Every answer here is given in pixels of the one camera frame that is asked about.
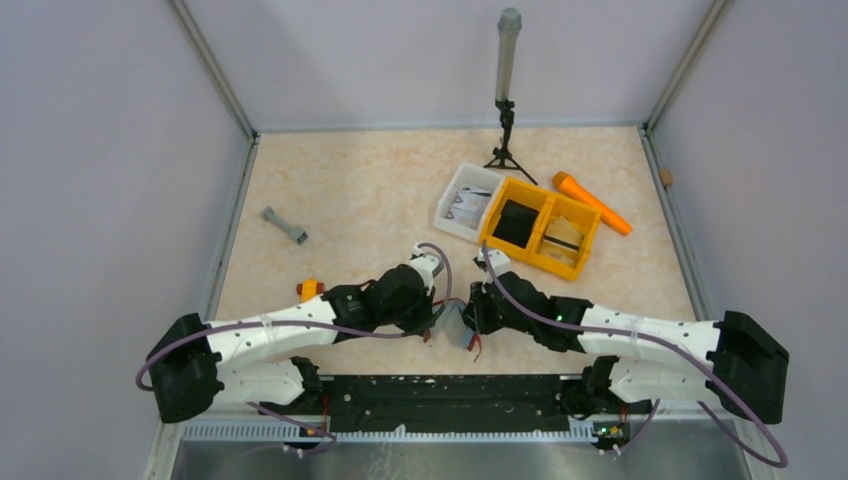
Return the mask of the small orange toy piece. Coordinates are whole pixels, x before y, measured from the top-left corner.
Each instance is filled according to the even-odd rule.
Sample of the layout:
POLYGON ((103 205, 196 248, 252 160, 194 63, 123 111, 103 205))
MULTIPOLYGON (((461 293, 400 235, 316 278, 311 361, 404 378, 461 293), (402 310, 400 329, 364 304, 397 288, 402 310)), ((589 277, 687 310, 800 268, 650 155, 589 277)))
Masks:
POLYGON ((300 302, 304 303, 321 295, 324 292, 324 289, 325 286, 323 282, 316 280, 314 277, 310 277, 297 284, 296 293, 300 302))

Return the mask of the orange plastic carrot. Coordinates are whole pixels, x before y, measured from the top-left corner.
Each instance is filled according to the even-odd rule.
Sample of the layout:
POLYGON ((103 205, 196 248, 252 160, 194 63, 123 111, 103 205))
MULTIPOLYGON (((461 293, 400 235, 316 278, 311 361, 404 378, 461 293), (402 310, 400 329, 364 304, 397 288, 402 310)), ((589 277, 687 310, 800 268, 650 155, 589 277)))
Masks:
POLYGON ((621 215, 594 196, 572 175, 563 171, 557 172, 552 178, 552 184, 560 193, 597 209, 602 222, 617 233, 623 236, 632 233, 632 226, 621 215))

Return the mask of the cards in white bin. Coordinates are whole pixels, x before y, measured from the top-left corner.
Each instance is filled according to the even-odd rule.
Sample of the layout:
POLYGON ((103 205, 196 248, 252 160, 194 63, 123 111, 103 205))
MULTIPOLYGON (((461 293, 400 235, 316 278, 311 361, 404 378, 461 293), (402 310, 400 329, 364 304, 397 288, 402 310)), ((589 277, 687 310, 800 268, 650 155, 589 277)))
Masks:
POLYGON ((463 186, 453 196, 444 218, 464 228, 476 230, 492 199, 492 193, 479 187, 463 186))

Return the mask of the grey tube on tripod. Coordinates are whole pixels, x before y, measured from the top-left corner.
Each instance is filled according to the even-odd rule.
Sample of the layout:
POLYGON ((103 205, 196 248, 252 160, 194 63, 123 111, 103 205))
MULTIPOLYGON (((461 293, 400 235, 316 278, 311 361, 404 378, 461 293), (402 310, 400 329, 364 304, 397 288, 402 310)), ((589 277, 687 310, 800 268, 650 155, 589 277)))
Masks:
POLYGON ((522 16, 515 7, 502 10, 497 23, 499 35, 495 101, 509 99, 517 40, 522 29, 522 16))

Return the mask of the black block in bin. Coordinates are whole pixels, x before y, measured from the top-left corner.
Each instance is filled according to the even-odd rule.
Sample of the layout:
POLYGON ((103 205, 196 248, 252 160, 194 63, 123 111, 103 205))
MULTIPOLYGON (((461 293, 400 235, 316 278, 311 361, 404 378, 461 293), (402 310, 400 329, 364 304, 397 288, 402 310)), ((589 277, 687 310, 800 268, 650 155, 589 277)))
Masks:
POLYGON ((539 212, 536 209, 507 200, 501 210, 493 236, 518 248, 526 248, 539 212))

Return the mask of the white plastic bin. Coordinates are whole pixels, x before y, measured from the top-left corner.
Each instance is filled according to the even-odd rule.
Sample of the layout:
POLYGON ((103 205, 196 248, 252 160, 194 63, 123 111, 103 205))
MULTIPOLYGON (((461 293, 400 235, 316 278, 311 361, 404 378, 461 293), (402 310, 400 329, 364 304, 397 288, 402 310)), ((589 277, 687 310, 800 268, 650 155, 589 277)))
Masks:
POLYGON ((487 215, 506 177, 495 171, 462 163, 441 195, 433 226, 472 243, 478 243, 487 215))

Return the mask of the grey plastic connector piece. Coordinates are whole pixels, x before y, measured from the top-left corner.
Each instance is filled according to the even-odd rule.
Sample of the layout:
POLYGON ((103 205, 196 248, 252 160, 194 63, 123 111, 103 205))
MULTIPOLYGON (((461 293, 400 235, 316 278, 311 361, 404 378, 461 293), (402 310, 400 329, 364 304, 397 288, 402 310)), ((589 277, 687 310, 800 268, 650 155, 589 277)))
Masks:
POLYGON ((308 234, 304 229, 286 222, 270 206, 266 206, 260 212, 260 217, 284 232, 297 245, 302 245, 308 239, 308 234))

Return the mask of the red card holder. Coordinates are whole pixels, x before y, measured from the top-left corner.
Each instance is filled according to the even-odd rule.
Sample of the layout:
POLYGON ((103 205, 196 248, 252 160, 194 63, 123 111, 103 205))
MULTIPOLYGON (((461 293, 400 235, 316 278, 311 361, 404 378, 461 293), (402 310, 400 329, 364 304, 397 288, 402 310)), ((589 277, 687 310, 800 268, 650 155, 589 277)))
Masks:
POLYGON ((459 298, 436 301, 436 323, 423 333, 421 343, 449 364, 475 363, 482 347, 478 332, 465 323, 466 302, 459 298))

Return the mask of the tan cards in bin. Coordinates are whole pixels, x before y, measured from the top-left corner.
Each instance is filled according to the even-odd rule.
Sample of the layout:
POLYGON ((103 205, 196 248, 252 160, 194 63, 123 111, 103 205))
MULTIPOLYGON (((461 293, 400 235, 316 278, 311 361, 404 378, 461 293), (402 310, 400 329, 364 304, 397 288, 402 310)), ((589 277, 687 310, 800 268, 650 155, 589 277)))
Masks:
POLYGON ((583 233, 564 217, 557 216, 542 236, 539 253, 563 263, 574 262, 583 240, 583 233))

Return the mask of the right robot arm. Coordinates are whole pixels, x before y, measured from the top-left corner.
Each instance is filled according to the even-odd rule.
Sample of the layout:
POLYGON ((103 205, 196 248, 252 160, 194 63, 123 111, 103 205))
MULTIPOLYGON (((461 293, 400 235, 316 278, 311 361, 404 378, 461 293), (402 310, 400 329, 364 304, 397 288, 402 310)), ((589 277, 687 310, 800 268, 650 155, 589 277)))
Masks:
POLYGON ((783 420, 788 350, 746 313, 685 322, 548 296, 513 272, 472 283, 463 314, 481 335, 509 329, 555 352, 593 355, 578 412, 595 400, 719 405, 745 420, 783 420))

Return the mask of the small tan wall object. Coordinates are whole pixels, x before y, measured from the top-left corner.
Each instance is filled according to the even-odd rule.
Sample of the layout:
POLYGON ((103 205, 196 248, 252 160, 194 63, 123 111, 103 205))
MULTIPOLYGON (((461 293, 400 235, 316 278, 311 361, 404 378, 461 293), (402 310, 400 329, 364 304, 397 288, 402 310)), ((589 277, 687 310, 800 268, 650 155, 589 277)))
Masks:
POLYGON ((659 168, 658 175, 663 188, 668 188, 673 184, 673 175, 668 168, 659 168))

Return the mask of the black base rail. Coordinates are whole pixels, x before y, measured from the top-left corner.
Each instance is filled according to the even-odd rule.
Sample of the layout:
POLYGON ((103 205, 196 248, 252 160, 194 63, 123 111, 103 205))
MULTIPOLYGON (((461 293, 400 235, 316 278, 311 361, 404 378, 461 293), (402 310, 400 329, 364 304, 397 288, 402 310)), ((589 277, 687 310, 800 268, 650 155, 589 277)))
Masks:
POLYGON ((523 433, 565 431, 595 415, 647 414, 648 400, 626 404, 590 392, 571 376, 338 375, 309 380, 288 405, 262 407, 286 416, 315 415, 333 433, 523 433))

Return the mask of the yellow plastic bin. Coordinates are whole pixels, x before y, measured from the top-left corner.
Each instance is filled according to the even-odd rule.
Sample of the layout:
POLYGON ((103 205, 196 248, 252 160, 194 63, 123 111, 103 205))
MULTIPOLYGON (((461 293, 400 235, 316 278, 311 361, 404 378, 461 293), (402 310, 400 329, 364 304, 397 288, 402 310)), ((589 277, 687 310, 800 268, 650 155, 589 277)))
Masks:
POLYGON ((487 215, 480 241, 486 243, 490 249, 501 250, 514 260, 574 282, 579 278, 588 261, 599 225, 600 212, 597 209, 564 195, 508 177, 487 215), (526 248, 518 248, 493 236, 501 210, 507 200, 514 200, 539 212, 526 248), (574 262, 563 263, 539 253, 542 236, 550 222, 557 216, 564 217, 584 234, 584 240, 574 262))

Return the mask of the black mini tripod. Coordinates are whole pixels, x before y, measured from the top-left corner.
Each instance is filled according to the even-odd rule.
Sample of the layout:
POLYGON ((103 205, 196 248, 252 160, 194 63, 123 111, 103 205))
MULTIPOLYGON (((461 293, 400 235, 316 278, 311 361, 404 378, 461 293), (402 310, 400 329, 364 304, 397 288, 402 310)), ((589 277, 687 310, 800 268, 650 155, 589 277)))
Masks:
POLYGON ((520 172, 533 185, 538 186, 537 180, 524 169, 513 157, 509 145, 514 125, 515 103, 508 99, 496 100, 495 105, 499 110, 499 121, 502 128, 500 145, 492 151, 493 158, 484 165, 486 169, 509 170, 520 172))

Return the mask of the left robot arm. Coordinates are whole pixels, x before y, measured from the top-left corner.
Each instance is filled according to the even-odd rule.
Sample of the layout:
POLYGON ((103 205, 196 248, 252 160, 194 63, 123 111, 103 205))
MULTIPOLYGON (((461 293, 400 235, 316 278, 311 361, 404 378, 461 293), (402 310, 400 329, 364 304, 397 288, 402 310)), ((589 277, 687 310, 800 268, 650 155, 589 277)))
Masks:
POLYGON ((436 320, 435 280, 442 261, 421 255, 362 284, 338 285, 282 310, 205 323, 179 317, 148 353, 139 373, 149 378, 166 424, 210 409, 247 403, 290 405, 317 382, 307 362, 276 356, 359 338, 421 335, 436 320))

